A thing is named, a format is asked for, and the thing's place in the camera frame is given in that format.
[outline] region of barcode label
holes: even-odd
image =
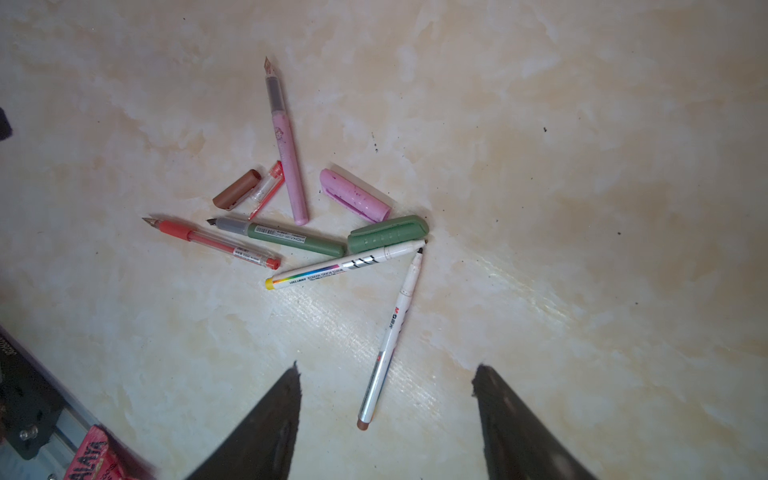
[[[270,237],[282,238],[283,240],[288,240],[290,242],[304,243],[306,241],[306,237],[303,235],[296,235],[295,233],[291,232],[283,232],[282,230],[262,227],[261,225],[257,225],[255,231],[258,233],[263,233],[264,235],[269,235]]]
[[[256,265],[265,265],[265,260],[261,255],[250,250],[246,250],[242,247],[235,247],[235,251],[233,251],[232,254],[237,258],[248,260],[249,262],[255,263]]]

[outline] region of pen barrel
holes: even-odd
[[[278,243],[287,247],[300,248],[310,252],[322,253],[339,258],[344,255],[346,249],[343,244],[324,240],[322,238],[301,235],[299,233],[280,230],[277,228],[252,223],[248,226],[248,237],[265,242]]]
[[[309,221],[306,212],[306,200],[301,184],[301,172],[299,162],[296,160],[296,147],[293,144],[293,132],[285,111],[272,113],[272,125],[275,127],[277,150],[280,151],[280,162],[283,164],[283,175],[286,179],[286,188],[290,200],[290,209],[293,213],[293,221],[296,225],[304,225]]]
[[[368,381],[366,395],[362,398],[362,405],[357,414],[357,418],[365,423],[370,423],[373,419],[373,412],[376,410],[376,403],[379,401],[386,373],[389,371],[389,364],[392,361],[392,353],[379,351],[376,357],[376,363],[373,364],[373,372]]]
[[[361,252],[356,255],[348,255],[347,257],[336,260],[329,260],[316,265],[304,266],[302,268],[283,272],[268,279],[266,281],[266,289],[275,290],[285,288],[287,286],[296,285],[297,283],[302,283],[305,280],[318,280],[326,276],[336,275],[337,273],[357,270],[363,266],[386,262],[392,258],[415,252],[420,247],[423,247],[424,244],[424,240],[410,240],[408,242],[390,245],[389,247],[381,247],[375,250]]]

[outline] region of white pen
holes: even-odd
[[[275,290],[285,288],[286,286],[296,285],[304,280],[318,280],[327,276],[336,275],[341,272],[357,270],[366,265],[386,262],[389,259],[400,257],[411,252],[417,251],[426,244],[424,240],[410,240],[407,242],[395,243],[389,247],[381,247],[366,252],[355,253],[343,258],[328,260],[317,265],[297,268],[290,272],[284,272],[266,279],[266,289]]]
[[[376,409],[376,402],[379,401],[379,395],[386,380],[386,373],[389,371],[389,363],[392,361],[392,354],[397,346],[397,336],[400,334],[402,323],[406,319],[406,313],[411,306],[413,298],[413,289],[416,287],[416,280],[419,278],[419,272],[422,271],[422,257],[424,249],[419,248],[411,265],[408,267],[406,281],[402,283],[402,289],[395,302],[395,312],[384,333],[384,341],[379,349],[379,356],[376,357],[376,363],[373,364],[373,373],[368,381],[366,396],[362,399],[360,413],[357,415],[357,428],[367,430],[368,424],[373,419],[373,410]]]

